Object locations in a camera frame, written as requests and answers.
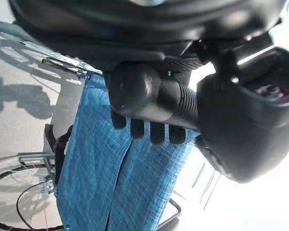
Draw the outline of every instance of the blue fabric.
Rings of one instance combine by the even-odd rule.
[[[104,80],[86,80],[58,184],[57,205],[72,231],[157,229],[196,132],[184,145],[132,140],[114,130]]]

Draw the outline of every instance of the black strap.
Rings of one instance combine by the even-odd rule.
[[[60,179],[60,174],[62,171],[62,166],[64,162],[64,150],[66,149],[66,144],[72,134],[73,125],[71,125],[67,133],[60,136],[58,139],[56,139],[53,135],[53,125],[52,124],[46,124],[44,133],[45,137],[54,152],[54,164],[55,164],[55,177],[54,177],[54,183],[58,184]]]

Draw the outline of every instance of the black seat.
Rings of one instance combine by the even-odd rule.
[[[180,57],[193,40],[236,39],[273,27],[286,0],[10,0],[20,26],[48,47],[105,62]]]

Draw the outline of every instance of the black handle grip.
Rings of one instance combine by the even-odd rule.
[[[146,64],[120,64],[108,83],[109,100],[122,116],[197,129],[196,93],[174,79],[161,79]]]

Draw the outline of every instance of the ribbed grip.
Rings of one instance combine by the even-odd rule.
[[[180,86],[180,103],[173,116],[167,120],[167,123],[197,129],[197,98],[196,93],[186,85],[178,83]]]

